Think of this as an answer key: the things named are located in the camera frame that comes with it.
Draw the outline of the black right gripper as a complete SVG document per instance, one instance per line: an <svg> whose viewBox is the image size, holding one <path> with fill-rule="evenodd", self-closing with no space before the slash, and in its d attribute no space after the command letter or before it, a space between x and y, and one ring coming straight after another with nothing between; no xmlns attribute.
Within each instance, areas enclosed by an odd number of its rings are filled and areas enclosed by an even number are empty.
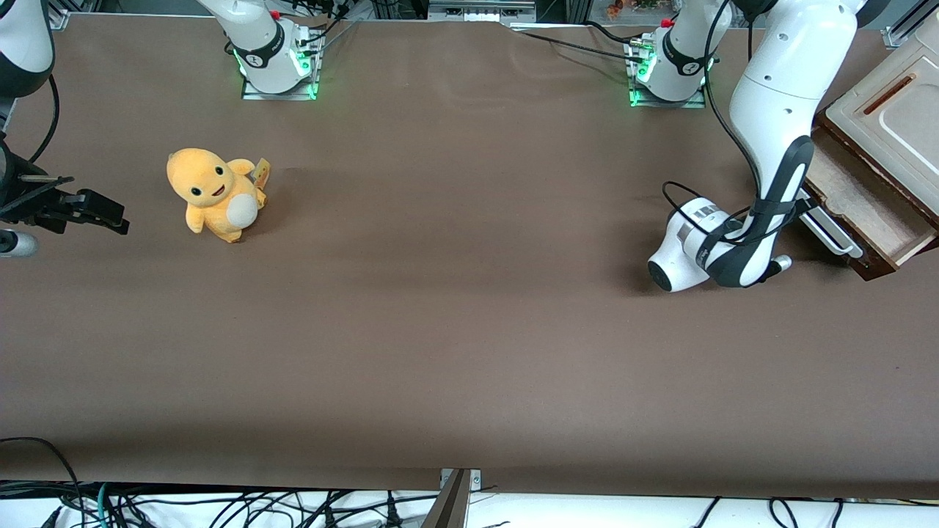
<svg viewBox="0 0 939 528"><path fill-rule="evenodd" d="M63 234L69 223L93 224L126 236L130 221L125 206L103 194L81 189L73 195L73 209L63 202L59 187L73 177L51 176L14 154L2 140L1 219Z"/></svg>

